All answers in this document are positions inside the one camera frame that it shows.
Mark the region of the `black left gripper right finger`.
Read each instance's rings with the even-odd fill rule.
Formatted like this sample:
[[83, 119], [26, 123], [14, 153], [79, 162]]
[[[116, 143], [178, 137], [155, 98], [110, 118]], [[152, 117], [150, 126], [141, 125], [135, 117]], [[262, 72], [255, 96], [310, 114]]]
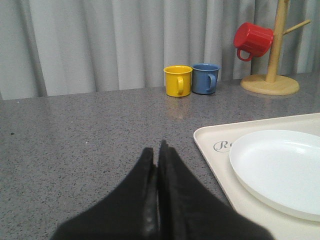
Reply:
[[210, 193], [166, 141], [159, 149], [158, 201], [163, 240], [273, 239]]

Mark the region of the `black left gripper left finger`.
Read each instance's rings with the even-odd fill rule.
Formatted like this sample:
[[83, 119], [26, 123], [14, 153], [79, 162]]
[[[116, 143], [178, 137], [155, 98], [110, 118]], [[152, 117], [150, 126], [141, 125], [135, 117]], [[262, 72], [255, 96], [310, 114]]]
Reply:
[[125, 179], [103, 200], [63, 223], [53, 240], [158, 239], [157, 168], [145, 148]]

